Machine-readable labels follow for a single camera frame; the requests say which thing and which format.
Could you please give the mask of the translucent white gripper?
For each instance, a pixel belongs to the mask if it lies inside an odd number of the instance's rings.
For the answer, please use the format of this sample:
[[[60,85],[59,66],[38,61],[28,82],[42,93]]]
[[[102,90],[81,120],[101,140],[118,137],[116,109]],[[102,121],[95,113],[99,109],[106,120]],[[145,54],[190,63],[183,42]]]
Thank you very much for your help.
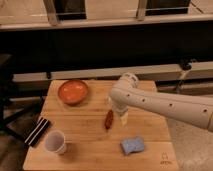
[[[128,107],[112,100],[110,97],[107,98],[107,101],[112,110],[119,116],[121,124],[125,126],[128,122]]]

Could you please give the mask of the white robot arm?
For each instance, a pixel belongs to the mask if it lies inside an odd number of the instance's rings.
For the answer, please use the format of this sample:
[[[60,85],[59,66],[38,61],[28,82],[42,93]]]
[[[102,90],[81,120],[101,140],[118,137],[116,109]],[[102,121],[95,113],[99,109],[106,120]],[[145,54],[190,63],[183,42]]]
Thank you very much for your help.
[[[129,106],[213,132],[213,98],[145,91],[135,74],[124,73],[109,91],[114,110],[123,117]]]

